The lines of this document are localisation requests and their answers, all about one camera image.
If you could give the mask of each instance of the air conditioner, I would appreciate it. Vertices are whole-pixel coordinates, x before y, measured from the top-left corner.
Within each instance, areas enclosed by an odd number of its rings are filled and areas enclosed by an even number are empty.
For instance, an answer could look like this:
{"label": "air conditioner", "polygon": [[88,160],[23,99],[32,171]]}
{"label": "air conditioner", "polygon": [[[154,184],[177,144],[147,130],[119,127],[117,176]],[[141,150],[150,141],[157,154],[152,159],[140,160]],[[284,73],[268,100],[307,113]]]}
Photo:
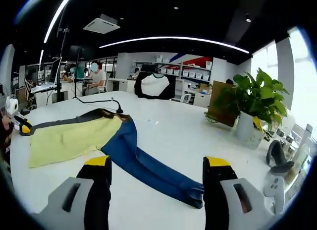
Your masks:
{"label": "air conditioner", "polygon": [[102,14],[100,18],[95,18],[86,25],[84,30],[106,34],[118,28],[120,28],[120,26],[117,25],[117,20]]}

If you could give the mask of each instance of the white shirt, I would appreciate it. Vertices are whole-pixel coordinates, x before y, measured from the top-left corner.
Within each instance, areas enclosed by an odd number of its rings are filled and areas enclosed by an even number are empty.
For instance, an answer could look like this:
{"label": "white shirt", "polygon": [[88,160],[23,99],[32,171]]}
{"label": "white shirt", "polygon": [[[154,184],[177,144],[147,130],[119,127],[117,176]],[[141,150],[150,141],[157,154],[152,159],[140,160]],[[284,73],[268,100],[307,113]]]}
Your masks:
{"label": "white shirt", "polygon": [[93,79],[93,84],[98,84],[101,80],[104,81],[103,85],[105,85],[106,81],[106,73],[103,70],[100,70],[98,73],[91,72],[91,78]]}
{"label": "white shirt", "polygon": [[142,93],[150,96],[159,96],[162,91],[169,85],[166,76],[149,75],[141,81]]}

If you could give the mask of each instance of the laptop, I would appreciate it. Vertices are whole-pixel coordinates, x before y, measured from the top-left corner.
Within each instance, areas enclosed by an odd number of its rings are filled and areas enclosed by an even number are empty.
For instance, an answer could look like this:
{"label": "laptop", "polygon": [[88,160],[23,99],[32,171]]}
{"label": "laptop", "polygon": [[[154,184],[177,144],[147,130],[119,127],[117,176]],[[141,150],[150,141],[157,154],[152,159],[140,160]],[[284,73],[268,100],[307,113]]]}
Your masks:
{"label": "laptop", "polygon": [[39,93],[39,92],[44,92],[46,90],[49,90],[51,88],[56,88],[57,84],[57,74],[58,74],[58,69],[60,67],[62,57],[58,58],[53,62],[50,77],[48,82],[45,82],[43,85],[39,85],[37,87],[34,87],[31,89],[31,93]]}

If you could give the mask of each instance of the black ceiling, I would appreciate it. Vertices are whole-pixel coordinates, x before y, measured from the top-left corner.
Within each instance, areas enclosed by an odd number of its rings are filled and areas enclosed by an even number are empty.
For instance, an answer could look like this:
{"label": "black ceiling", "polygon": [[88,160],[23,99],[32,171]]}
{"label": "black ceiling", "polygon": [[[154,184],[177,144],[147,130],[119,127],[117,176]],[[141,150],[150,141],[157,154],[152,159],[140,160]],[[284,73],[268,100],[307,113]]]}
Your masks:
{"label": "black ceiling", "polygon": [[[14,0],[11,11],[6,11],[11,23],[26,1]],[[14,43],[16,64],[38,63],[41,49],[45,51],[43,61],[51,60],[60,52],[63,35],[56,38],[56,33],[61,16],[47,44],[44,45],[43,40],[61,1],[42,0],[20,24],[8,27],[5,42]],[[308,11],[310,8],[303,8],[300,2],[301,0],[70,0],[60,23],[61,27],[68,26],[70,29],[63,55],[67,56],[70,45],[77,44],[95,47],[97,57],[112,56],[118,52],[176,52],[224,58],[228,62],[239,64],[273,39],[285,36],[290,27],[301,25],[304,19],[298,11]],[[252,23],[245,21],[246,12],[251,16]],[[121,28],[105,35],[83,30],[84,26],[102,13],[118,19]],[[151,36],[209,39],[235,45],[250,51],[250,54],[219,45],[185,40],[139,41],[98,48],[126,39]]]}

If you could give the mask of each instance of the office chair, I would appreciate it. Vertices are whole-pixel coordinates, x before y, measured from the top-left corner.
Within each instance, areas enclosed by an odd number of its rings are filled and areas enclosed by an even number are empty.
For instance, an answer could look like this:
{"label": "office chair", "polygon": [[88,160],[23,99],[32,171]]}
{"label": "office chair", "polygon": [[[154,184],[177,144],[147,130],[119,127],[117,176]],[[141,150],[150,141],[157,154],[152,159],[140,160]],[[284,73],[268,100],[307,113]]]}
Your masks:
{"label": "office chair", "polygon": [[108,92],[108,90],[107,90],[107,83],[108,83],[109,77],[110,77],[110,73],[106,73],[106,80],[105,80],[105,82],[104,82],[104,85],[97,87],[99,94],[100,94],[100,93],[103,93],[104,91]]}
{"label": "office chair", "polygon": [[28,102],[28,108],[30,110],[36,109],[37,106],[32,104],[34,102],[35,95],[31,93],[31,84],[27,80],[24,80],[24,85],[26,89],[25,98]]}
{"label": "office chair", "polygon": [[176,96],[180,96],[180,98],[176,98],[177,100],[179,100],[181,103],[185,103],[188,104],[192,94],[185,94],[185,81],[182,79],[176,79],[176,85],[175,85],[175,97]]}

